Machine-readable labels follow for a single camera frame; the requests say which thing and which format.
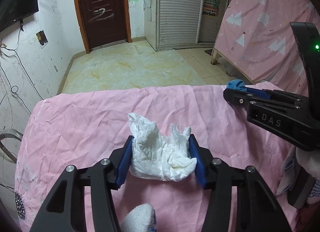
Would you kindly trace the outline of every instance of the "pink blanket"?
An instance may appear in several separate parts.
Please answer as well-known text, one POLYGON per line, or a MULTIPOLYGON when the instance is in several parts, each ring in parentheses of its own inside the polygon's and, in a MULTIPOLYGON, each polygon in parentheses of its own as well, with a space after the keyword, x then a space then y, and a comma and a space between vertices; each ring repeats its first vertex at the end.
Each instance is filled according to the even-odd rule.
MULTIPOLYGON (((268 82, 256 87, 275 88, 268 82)), ((23 136, 15 176, 23 232, 29 231, 66 166, 92 166, 124 145, 131 134, 127 124, 130 112, 156 121, 164 135, 170 134, 170 123, 179 124, 180 130, 190 126, 200 146, 230 166, 255 166, 275 193, 290 145, 247 122, 243 108, 233 108, 223 99, 224 89, 215 85, 147 87, 61 94, 39 102, 23 136)), ((130 173, 120 190, 112 193, 119 221, 137 205, 149 203, 156 210, 160 232, 201 231, 209 194, 197 184, 194 174, 175 183, 144 180, 130 173)), ((285 196, 278 200, 294 228, 297 210, 288 205, 285 196)), ((88 232, 93 232, 89 191, 85 205, 88 232)))
POLYGON ((308 87, 290 22, 320 17, 309 0, 231 0, 215 48, 257 83, 267 80, 307 96, 308 87))

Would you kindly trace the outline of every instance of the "door frame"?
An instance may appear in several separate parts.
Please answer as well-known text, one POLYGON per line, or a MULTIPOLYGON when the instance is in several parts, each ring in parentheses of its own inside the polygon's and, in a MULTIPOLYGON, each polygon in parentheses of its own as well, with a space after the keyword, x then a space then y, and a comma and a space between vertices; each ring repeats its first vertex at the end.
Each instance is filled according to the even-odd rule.
MULTIPOLYGON (((83 16, 80 8, 80 0, 74 0, 74 2, 75 2, 76 15, 77 15, 78 24, 80 27, 80 33, 81 33, 82 41, 84 44, 85 52, 89 54, 91 50, 89 47, 87 33, 84 27, 83 16)), ((123 0, 123 4, 124 4, 125 31, 127 35, 127 41, 131 43, 132 39, 131 39, 130 15, 129 15, 129 0, 123 0)))

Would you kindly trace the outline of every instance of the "wall-mounted tv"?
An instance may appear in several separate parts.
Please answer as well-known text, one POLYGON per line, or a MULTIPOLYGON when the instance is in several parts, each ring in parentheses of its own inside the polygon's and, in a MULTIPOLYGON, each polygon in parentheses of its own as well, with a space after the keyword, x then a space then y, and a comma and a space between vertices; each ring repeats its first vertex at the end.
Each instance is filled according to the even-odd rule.
POLYGON ((0 20, 0 31, 38 11, 38 0, 12 0, 0 20))

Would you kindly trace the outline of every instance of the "wardrobe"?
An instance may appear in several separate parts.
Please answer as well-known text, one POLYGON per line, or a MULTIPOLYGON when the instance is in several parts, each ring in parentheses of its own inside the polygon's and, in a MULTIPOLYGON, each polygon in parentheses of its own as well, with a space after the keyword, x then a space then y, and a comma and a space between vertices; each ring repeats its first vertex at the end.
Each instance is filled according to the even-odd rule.
POLYGON ((156 50, 213 47, 230 0, 216 1, 214 14, 205 13, 212 0, 144 0, 145 37, 156 50))

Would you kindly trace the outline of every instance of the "tiled floor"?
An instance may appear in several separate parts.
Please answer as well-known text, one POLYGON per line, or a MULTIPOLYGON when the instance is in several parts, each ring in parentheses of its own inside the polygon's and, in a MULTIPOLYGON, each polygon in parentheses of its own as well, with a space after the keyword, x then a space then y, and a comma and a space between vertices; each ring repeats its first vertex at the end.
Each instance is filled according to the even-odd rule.
POLYGON ((63 93, 171 85, 225 85, 233 78, 211 65, 207 48, 155 52, 147 41, 106 47, 76 59, 63 93))
POLYGON ((205 53, 209 48, 189 48, 177 50, 187 63, 198 73, 207 85, 226 85, 234 77, 226 75, 221 64, 212 65, 212 56, 205 53))

